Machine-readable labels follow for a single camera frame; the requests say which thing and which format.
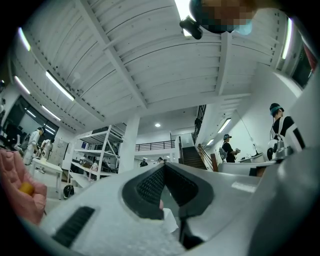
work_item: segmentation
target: stair railing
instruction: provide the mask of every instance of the stair railing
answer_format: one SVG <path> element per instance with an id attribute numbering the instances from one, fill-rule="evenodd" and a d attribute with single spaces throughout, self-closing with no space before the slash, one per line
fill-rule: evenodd
<path id="1" fill-rule="evenodd" d="M 180 151 L 179 164 L 184 164 L 184 151 L 182 150 L 182 143 L 181 143 L 180 136 L 179 136 L 179 151 Z"/>
<path id="2" fill-rule="evenodd" d="M 214 167 L 215 167 L 215 164 L 214 164 L 214 161 L 213 159 L 208 155 L 208 153 L 203 149 L 203 147 L 201 146 L 201 144 L 198 145 L 198 150 L 199 150 L 199 155 L 202 159 L 202 161 L 204 163 L 207 163 L 206 166 L 209 166 L 209 168 L 211 169 L 211 171 L 214 172 Z"/>

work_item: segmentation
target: metal shelving unit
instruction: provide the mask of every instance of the metal shelving unit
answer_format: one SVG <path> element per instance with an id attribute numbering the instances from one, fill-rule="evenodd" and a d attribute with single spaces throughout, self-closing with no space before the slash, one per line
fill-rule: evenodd
<path id="1" fill-rule="evenodd" d="M 98 164 L 98 170 L 97 171 L 91 171 L 91 174 L 96 175 L 97 181 L 100 180 L 101 176 L 114 176 L 117 175 L 116 173 L 112 172 L 105 172 L 101 171 L 102 169 L 102 160 L 104 157 L 109 157 L 109 158 L 115 158 L 115 166 L 118 165 L 118 162 L 120 160 L 120 156 L 118 156 L 111 143 L 112 144 L 119 144 L 123 142 L 123 134 L 118 132 L 116 129 L 112 127 L 112 125 L 109 126 L 108 130 L 86 135 L 83 137 L 79 137 L 78 140 L 81 140 L 89 145 L 95 146 L 95 145 L 102 145 L 101 150 L 91 150 L 91 149 L 83 149 L 83 148 L 76 148 L 74 151 L 81 152 L 84 155 L 87 156 L 93 156 L 96 158 L 99 158 L 99 164 Z M 81 164 L 76 163 L 76 162 L 71 162 L 74 166 L 84 170 L 85 172 L 89 173 L 90 168 L 83 167 Z M 89 182 L 89 178 L 86 175 L 81 175 L 78 173 L 73 173 L 72 171 L 69 170 L 68 173 L 68 180 L 69 176 L 71 176 L 80 186 L 86 185 L 89 186 L 91 182 Z"/>

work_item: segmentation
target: yellow object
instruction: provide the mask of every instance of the yellow object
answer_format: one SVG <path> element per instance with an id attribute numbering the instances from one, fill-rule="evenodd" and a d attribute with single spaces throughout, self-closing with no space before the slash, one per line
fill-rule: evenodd
<path id="1" fill-rule="evenodd" d="M 30 183 L 28 182 L 22 182 L 21 187 L 19 188 L 19 190 L 23 193 L 26 193 L 30 196 L 33 195 L 34 191 L 35 191 L 35 187 L 32 186 Z"/>

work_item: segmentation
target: blue headband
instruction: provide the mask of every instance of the blue headband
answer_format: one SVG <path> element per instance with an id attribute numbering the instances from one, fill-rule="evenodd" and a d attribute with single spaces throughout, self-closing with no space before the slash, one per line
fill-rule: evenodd
<path id="1" fill-rule="evenodd" d="M 277 110 L 279 110 L 279 109 L 282 109 L 282 107 L 281 107 L 281 106 L 276 106 L 276 107 L 274 107 L 274 108 L 271 108 L 271 110 L 270 110 L 270 115 L 271 115 L 271 116 L 274 116 L 274 113 L 275 113 Z"/>

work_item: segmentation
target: ceiling light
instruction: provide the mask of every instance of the ceiling light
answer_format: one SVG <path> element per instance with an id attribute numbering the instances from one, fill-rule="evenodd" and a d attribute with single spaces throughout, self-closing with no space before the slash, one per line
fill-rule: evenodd
<path id="1" fill-rule="evenodd" d="M 16 82 L 22 87 L 22 89 L 24 89 L 26 91 L 27 94 L 30 94 L 30 91 L 27 89 L 27 87 L 25 87 L 25 85 L 20 81 L 19 77 L 17 77 L 16 75 L 14 76 L 14 79 L 16 80 Z"/>
<path id="2" fill-rule="evenodd" d="M 60 83 L 58 83 L 58 81 L 54 78 L 50 71 L 47 70 L 45 72 L 45 75 L 65 96 L 67 96 L 72 101 L 75 100 L 75 98 L 69 92 L 67 92 L 66 89 L 64 89 Z"/>
<path id="3" fill-rule="evenodd" d="M 28 51 L 30 51 L 31 46 L 30 46 L 30 44 L 28 43 L 28 40 L 26 39 L 26 36 L 25 36 L 24 32 L 22 31 L 22 28 L 21 28 L 21 27 L 19 27 L 19 29 L 18 29 L 18 34 L 19 34 L 19 36 L 20 36 L 20 39 L 21 39 L 24 47 L 25 47 Z"/>
<path id="4" fill-rule="evenodd" d="M 187 16 L 190 16 L 193 20 L 194 17 L 192 16 L 190 10 L 189 10 L 189 2 L 190 0 L 174 0 L 175 1 L 175 4 L 176 4 L 176 7 L 178 9 L 178 12 L 179 12 L 179 16 L 180 16 L 180 20 L 184 20 Z M 185 29 L 183 30 L 184 32 L 184 35 L 186 37 L 190 37 L 191 34 L 186 31 Z"/>
<path id="5" fill-rule="evenodd" d="M 49 109 L 47 109 L 44 105 L 42 105 L 43 109 L 45 111 L 47 111 L 51 116 L 53 116 L 55 119 L 57 119 L 58 121 L 61 121 L 61 119 L 59 117 L 57 117 L 54 113 L 52 113 Z"/>
<path id="6" fill-rule="evenodd" d="M 48 133 L 52 134 L 52 135 L 55 135 L 52 131 L 48 130 L 48 129 L 45 129 Z"/>
<path id="7" fill-rule="evenodd" d="M 36 118 L 36 116 L 35 116 L 32 112 L 30 112 L 29 110 L 27 110 L 27 112 L 28 112 L 31 116 L 33 116 L 34 118 Z"/>
<path id="8" fill-rule="evenodd" d="M 288 51 L 289 51 L 289 46 L 291 42 L 291 34 L 292 34 L 292 20 L 288 18 L 288 24 L 287 24 L 287 30 L 286 30 L 286 39 L 285 39 L 285 44 L 283 48 L 283 53 L 282 53 L 282 59 L 286 59 Z"/>
<path id="9" fill-rule="evenodd" d="M 46 125 L 46 124 L 45 124 L 45 127 L 49 128 L 50 130 L 52 130 L 52 131 L 54 131 L 54 132 L 56 131 L 55 129 L 52 129 L 50 126 L 48 126 L 48 125 Z"/>
<path id="10" fill-rule="evenodd" d="M 208 142 L 207 146 L 209 146 L 213 141 L 214 141 L 214 139 L 210 139 L 210 141 Z"/>
<path id="11" fill-rule="evenodd" d="M 225 122 L 223 123 L 222 127 L 218 131 L 218 134 L 222 133 L 222 131 L 226 128 L 226 126 L 230 123 L 230 121 L 231 121 L 231 118 L 228 118 L 227 120 L 225 120 Z"/>

